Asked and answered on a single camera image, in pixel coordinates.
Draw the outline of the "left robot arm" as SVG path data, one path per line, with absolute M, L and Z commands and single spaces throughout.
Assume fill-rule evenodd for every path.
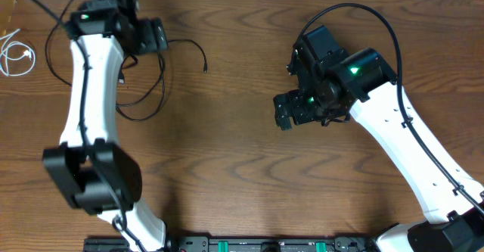
M 49 176 L 74 209 L 115 228 L 133 251 L 167 248 L 166 224 L 142 198 L 139 165 L 116 129 L 119 75 L 127 57 L 167 48 L 159 19 L 140 19 L 138 0 L 88 0 L 66 28 L 73 56 L 70 108 L 59 145 L 44 151 Z

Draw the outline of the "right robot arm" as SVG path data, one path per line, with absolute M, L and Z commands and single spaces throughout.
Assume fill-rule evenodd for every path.
M 483 186 L 443 148 L 398 90 L 395 71 L 374 49 L 349 54 L 325 26 L 296 41 L 297 89 L 275 96 L 275 122 L 355 120 L 379 143 L 414 192 L 424 221 L 371 238 L 369 251 L 477 251 L 483 246 Z

